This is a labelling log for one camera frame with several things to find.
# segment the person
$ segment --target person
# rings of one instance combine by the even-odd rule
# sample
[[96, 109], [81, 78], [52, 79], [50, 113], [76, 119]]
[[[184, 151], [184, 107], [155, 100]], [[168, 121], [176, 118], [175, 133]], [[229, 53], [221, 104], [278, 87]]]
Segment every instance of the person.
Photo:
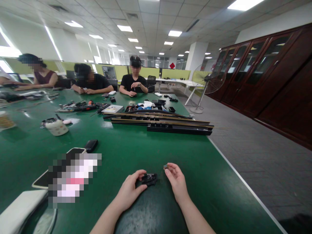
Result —
[[141, 70], [141, 59], [139, 57], [131, 56], [130, 68], [132, 74], [124, 75], [121, 80], [119, 91], [123, 94], [129, 95], [130, 97], [135, 96], [137, 93], [148, 93], [149, 90], [146, 87], [147, 81], [143, 76], [140, 76]]
[[[168, 163], [167, 166], [168, 168], [165, 169], [165, 174], [170, 181], [175, 199], [182, 210], [189, 233], [215, 234], [214, 230], [189, 197], [185, 177], [179, 166], [174, 163]], [[138, 170], [126, 178], [117, 196], [100, 216], [90, 234], [114, 233], [119, 216], [147, 189], [147, 185], [141, 185], [137, 188], [135, 186], [137, 179], [141, 181], [145, 173], [145, 170]]]
[[97, 94], [114, 91], [108, 80], [100, 74], [95, 74], [89, 65], [76, 63], [74, 70], [78, 81], [72, 85], [72, 89], [77, 93]]
[[42, 58], [38, 58], [33, 54], [22, 54], [18, 57], [18, 61], [32, 68], [34, 71], [34, 84], [12, 82], [21, 86], [15, 89], [16, 91], [35, 88], [53, 88], [58, 81], [58, 75], [46, 68], [46, 64], [43, 63]]

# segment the green tabletop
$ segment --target green tabletop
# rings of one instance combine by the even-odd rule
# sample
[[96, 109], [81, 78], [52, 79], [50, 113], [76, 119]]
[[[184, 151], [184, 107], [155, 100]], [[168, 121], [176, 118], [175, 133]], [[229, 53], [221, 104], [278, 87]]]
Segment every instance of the green tabletop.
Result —
[[[159, 180], [122, 214], [115, 233], [188, 233], [163, 171], [167, 162], [180, 166], [191, 199], [216, 233], [282, 233], [206, 136], [148, 132], [145, 126], [112, 125], [100, 115], [91, 117], [95, 112], [92, 110], [59, 113], [63, 119], [72, 119], [73, 124], [68, 133], [55, 137], [39, 127], [42, 120], [55, 116], [59, 104], [70, 100], [103, 101], [101, 95], [79, 95], [73, 90], [59, 93], [57, 99], [37, 106], [27, 107], [46, 97], [20, 101], [3, 109], [17, 126], [0, 132], [0, 213], [23, 191], [33, 189], [31, 184], [52, 165], [57, 154], [98, 139], [94, 153], [102, 154], [102, 165], [96, 178], [86, 186], [78, 203], [58, 209], [53, 233], [88, 233], [125, 178], [138, 169], [157, 173]], [[114, 97], [115, 105], [125, 107], [144, 99], [166, 99], [166, 107], [174, 107], [178, 114], [189, 114], [181, 102], [170, 102], [154, 94], [130, 98], [117, 93]], [[17, 111], [22, 107], [27, 111]]]

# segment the gray carpet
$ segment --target gray carpet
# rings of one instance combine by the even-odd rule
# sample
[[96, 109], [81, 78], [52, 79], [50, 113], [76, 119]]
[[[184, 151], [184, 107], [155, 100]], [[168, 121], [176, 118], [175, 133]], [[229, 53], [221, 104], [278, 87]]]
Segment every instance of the gray carpet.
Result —
[[[162, 93], [177, 95], [183, 104], [188, 98], [180, 85]], [[195, 119], [230, 127], [213, 130], [209, 138], [277, 220], [312, 215], [312, 151], [208, 96], [201, 106], [203, 114], [194, 114]]]

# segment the phone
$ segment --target phone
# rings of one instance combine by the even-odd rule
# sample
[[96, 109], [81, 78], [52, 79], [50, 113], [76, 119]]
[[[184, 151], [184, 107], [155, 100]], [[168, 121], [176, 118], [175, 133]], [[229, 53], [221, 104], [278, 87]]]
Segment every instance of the phone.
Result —
[[[72, 148], [66, 154], [81, 154], [86, 153], [86, 149], [84, 148]], [[40, 189], [48, 189], [49, 186], [49, 178], [48, 178], [48, 170], [46, 170], [35, 182], [32, 183], [33, 188]]]

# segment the white desk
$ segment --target white desk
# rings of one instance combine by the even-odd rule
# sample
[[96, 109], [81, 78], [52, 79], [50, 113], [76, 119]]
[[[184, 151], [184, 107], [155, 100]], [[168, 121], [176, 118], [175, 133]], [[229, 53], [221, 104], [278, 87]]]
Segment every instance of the white desk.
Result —
[[188, 104], [189, 100], [192, 98], [195, 90], [197, 88], [204, 88], [204, 85], [202, 84], [199, 84], [197, 82], [194, 82], [194, 81], [189, 81], [189, 80], [165, 80], [165, 79], [159, 79], [159, 78], [156, 78], [156, 81], [158, 82], [158, 92], [160, 93], [160, 84], [161, 82], [165, 82], [165, 83], [175, 83], [175, 84], [183, 84], [183, 85], [186, 85], [185, 87], [185, 91], [184, 91], [184, 94], [187, 93], [187, 91], [189, 90], [190, 87], [194, 87], [191, 95], [189, 96], [188, 100], [186, 101], [186, 103], [184, 104], [185, 106]]

